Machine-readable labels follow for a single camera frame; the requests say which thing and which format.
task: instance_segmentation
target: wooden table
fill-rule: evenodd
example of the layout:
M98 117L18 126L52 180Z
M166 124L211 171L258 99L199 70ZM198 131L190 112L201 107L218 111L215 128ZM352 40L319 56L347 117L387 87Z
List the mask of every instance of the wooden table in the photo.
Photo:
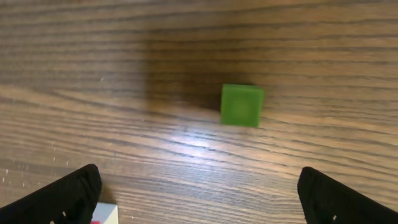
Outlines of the wooden table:
M376 2L1 6L0 206L95 163L121 223L305 223L305 166L398 210L398 4ZM223 83L266 90L260 128L218 124Z

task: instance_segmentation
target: wooden surface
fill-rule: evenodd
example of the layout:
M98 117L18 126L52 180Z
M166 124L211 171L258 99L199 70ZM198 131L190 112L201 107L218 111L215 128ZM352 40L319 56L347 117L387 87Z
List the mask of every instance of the wooden surface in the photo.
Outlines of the wooden surface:
M121 223L305 223L312 166L398 210L398 4L0 7L0 206L95 163ZM266 90L218 124L222 83Z

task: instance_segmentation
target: black object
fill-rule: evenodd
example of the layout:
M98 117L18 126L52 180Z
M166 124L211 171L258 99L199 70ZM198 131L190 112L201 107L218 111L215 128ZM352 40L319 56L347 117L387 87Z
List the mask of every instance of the black object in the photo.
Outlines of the black object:
M325 174L304 167L297 184L308 224L397 224L398 213Z
M89 224L101 188L98 168L88 164L0 208L0 224Z

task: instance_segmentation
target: cube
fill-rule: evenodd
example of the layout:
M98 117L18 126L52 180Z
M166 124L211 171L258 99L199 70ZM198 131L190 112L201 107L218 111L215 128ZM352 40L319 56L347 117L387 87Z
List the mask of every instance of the cube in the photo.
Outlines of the cube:
M221 124L258 127L264 90L252 85L224 84L221 97Z

